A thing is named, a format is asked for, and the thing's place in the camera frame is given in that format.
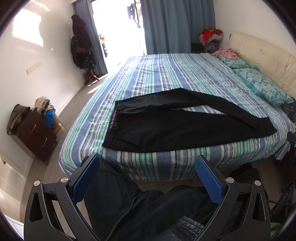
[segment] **wall socket panel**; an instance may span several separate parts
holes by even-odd
[[[40,68],[42,66],[41,61],[32,65],[30,68],[26,69],[27,74],[31,74],[32,72],[34,72],[36,69]]]

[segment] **silver screw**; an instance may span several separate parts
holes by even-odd
[[[261,186],[261,182],[258,181],[258,180],[256,180],[256,181],[255,181],[255,185],[256,185],[256,186]]]
[[[63,178],[61,179],[61,182],[62,182],[62,183],[66,183],[68,180],[69,180],[68,177],[63,177]]]
[[[232,177],[228,177],[228,178],[226,178],[226,181],[227,181],[228,183],[234,183],[234,179],[233,179]]]
[[[39,184],[40,184],[40,181],[39,180],[37,180],[37,181],[34,182],[34,186],[38,186]]]

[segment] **blue curtain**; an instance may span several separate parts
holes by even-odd
[[[96,59],[96,69],[94,72],[97,76],[106,74],[107,67],[103,57],[102,45],[99,39],[96,25],[94,23],[93,9],[90,0],[78,0],[73,3],[74,13],[77,14],[86,24],[86,30],[89,33],[93,46],[94,56]]]
[[[140,0],[147,54],[191,53],[204,28],[215,27],[212,0]]]

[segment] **cream leather headboard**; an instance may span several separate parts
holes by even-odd
[[[262,39],[232,33],[229,47],[251,67],[257,65],[277,86],[296,98],[296,57]]]

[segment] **gray striped blanket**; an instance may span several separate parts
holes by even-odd
[[[220,96],[255,116],[268,116],[277,132],[261,139],[168,152],[131,153],[102,147],[116,100],[174,88]],[[219,113],[208,106],[186,110]],[[229,67],[210,54],[138,56],[118,66],[85,105],[63,143],[59,163],[70,175],[85,156],[96,153],[133,179],[193,178],[194,158],[200,154],[220,170],[272,154],[281,159],[289,148],[286,135],[290,130],[291,122],[279,108],[255,96]]]

